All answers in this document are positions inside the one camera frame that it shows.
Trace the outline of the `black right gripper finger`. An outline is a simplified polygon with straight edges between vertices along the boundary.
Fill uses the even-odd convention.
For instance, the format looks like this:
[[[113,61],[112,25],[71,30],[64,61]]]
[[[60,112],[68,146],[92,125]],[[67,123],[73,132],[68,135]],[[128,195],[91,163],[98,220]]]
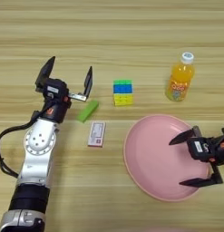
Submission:
[[[219,184],[219,179],[217,178],[209,178],[209,179],[188,179],[184,180],[180,183],[183,186],[194,187],[194,188],[202,188],[215,184]]]
[[[170,141],[170,145],[180,144],[185,142],[187,139],[193,137],[195,135],[194,129],[186,130],[180,134],[178,134],[175,138]]]

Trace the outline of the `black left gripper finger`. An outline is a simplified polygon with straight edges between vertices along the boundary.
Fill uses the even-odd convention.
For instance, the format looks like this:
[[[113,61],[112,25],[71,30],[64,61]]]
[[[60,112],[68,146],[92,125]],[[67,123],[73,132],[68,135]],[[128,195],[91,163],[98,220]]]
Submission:
[[[51,57],[40,70],[37,76],[37,79],[35,81],[35,86],[37,90],[43,89],[45,80],[49,78],[52,72],[52,69],[54,67],[54,60],[55,60],[55,57],[54,56]]]
[[[90,67],[84,81],[84,92],[83,95],[88,98],[93,86],[93,68]]]

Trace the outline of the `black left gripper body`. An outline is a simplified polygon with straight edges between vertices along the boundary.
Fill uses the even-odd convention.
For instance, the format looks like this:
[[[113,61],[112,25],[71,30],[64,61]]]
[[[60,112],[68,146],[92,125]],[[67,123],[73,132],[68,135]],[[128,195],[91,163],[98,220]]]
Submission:
[[[79,93],[69,93],[67,87],[54,88],[48,85],[44,89],[43,96],[44,106],[40,117],[55,123],[62,123],[67,110],[71,108],[71,99],[85,102],[87,100],[87,90]]]

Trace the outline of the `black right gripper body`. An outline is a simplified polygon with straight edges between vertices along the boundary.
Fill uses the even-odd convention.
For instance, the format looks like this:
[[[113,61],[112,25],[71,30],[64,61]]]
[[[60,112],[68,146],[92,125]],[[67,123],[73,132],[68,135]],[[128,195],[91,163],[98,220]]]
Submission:
[[[224,164],[224,128],[222,129],[223,135],[217,138],[202,137],[198,126],[194,126],[192,129],[194,129],[195,135],[191,139],[191,157],[201,162],[208,162],[213,170],[209,178],[217,178],[221,184],[223,180],[219,166]]]

